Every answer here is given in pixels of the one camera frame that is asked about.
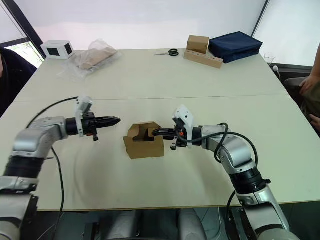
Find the navy blue box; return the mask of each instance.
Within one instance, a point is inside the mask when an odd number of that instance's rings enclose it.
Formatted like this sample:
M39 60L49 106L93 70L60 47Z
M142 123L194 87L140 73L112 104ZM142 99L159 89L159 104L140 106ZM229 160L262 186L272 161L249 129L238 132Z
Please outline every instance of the navy blue box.
M237 31L209 41L210 52L225 64L259 53L262 42Z

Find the plastic bag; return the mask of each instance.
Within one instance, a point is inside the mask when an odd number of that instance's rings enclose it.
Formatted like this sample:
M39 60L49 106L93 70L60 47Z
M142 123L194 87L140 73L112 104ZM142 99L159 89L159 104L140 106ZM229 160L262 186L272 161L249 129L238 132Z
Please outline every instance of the plastic bag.
M63 79L83 81L88 75L99 69L106 68L121 56L121 53L102 39L92 42L86 51L76 51L63 64Z

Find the person's hand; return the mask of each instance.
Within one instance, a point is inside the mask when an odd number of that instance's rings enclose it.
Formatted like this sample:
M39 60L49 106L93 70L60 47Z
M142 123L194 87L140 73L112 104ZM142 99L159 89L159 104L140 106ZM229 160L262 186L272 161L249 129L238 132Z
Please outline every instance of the person's hand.
M317 82L320 82L320 76L308 76L302 83L300 83L299 87L301 87L300 94L304 94L308 89L312 88L316 85Z
M320 118L316 117L312 114L309 114L309 117L311 118L311 124L320 132Z

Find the white table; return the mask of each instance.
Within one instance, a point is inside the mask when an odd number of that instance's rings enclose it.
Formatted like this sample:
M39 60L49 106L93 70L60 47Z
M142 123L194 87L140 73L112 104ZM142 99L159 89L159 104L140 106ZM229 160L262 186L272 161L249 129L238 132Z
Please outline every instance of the white table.
M166 51L122 50L123 56L112 65L79 82L58 76L64 60L47 59L15 101L54 102L79 95L115 100L287 94L259 54L217 69L184 59L184 49L176 57L154 56Z
M3 115L0 171L17 133L51 103L14 102ZM180 104L189 108L197 125L226 122L250 138L259 154L258 169L271 179L280 203L320 200L320 139L287 95L97 100L92 107L97 117L116 116L121 122L98 130L98 142L72 136L54 145L65 184L64 209L225 206L234 188L212 152L196 146L171 151L171 142L165 141L164 157L131 160L126 153L122 137L133 123L155 121L171 128ZM43 117L73 117L73 109L73 102L62 103ZM39 179L38 209L58 210L61 189L55 159L45 161Z

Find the scissors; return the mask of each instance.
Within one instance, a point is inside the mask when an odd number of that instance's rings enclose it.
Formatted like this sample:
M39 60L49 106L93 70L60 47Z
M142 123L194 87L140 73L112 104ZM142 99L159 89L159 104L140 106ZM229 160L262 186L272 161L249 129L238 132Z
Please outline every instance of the scissors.
M175 56L178 56L179 53L178 53L178 49L172 48L166 53L155 54L153 56L159 56L159 55L170 55L172 57L175 57Z

